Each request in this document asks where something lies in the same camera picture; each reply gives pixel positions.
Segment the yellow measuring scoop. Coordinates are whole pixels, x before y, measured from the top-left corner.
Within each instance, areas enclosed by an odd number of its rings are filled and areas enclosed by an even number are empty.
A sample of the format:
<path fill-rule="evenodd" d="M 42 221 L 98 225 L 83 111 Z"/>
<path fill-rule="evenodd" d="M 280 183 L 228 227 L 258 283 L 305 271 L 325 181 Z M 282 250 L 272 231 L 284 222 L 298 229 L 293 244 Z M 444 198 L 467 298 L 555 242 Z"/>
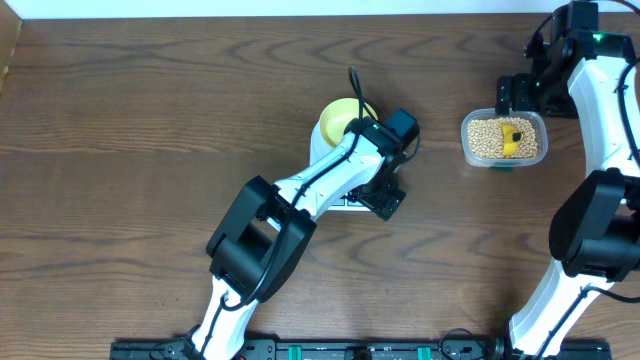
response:
<path fill-rule="evenodd" d="M 505 158 L 511 157 L 518 151 L 519 142 L 522 139 L 522 132 L 514 125 L 508 123 L 501 124 L 500 128 L 503 134 L 502 155 Z"/>

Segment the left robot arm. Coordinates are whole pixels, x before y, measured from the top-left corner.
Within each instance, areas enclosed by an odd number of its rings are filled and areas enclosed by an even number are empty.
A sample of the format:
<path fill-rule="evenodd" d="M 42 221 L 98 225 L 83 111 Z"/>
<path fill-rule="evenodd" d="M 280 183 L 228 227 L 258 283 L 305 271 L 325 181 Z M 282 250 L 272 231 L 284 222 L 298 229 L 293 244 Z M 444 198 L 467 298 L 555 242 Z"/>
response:
<path fill-rule="evenodd" d="M 210 238 L 212 295 L 203 322 L 187 339 L 190 359 L 231 359 L 253 312 L 288 280 L 317 220 L 346 197 L 383 220 L 405 198 L 395 171 L 420 133 L 403 109 L 386 122 L 361 115 L 341 141 L 308 168 L 269 183 L 247 182 Z"/>

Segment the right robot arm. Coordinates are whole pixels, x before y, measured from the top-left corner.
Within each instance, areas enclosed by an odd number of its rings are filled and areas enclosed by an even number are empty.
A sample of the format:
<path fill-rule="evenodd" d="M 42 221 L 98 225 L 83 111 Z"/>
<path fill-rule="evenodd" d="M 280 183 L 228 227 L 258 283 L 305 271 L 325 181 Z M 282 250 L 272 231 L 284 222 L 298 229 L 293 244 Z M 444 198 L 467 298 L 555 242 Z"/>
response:
<path fill-rule="evenodd" d="M 581 314 L 639 268 L 639 58 L 628 35 L 599 28 L 594 1 L 571 1 L 525 47 L 528 73 L 498 81 L 495 111 L 533 111 L 580 122 L 586 177 L 552 218 L 547 271 L 488 359 L 552 359 Z"/>

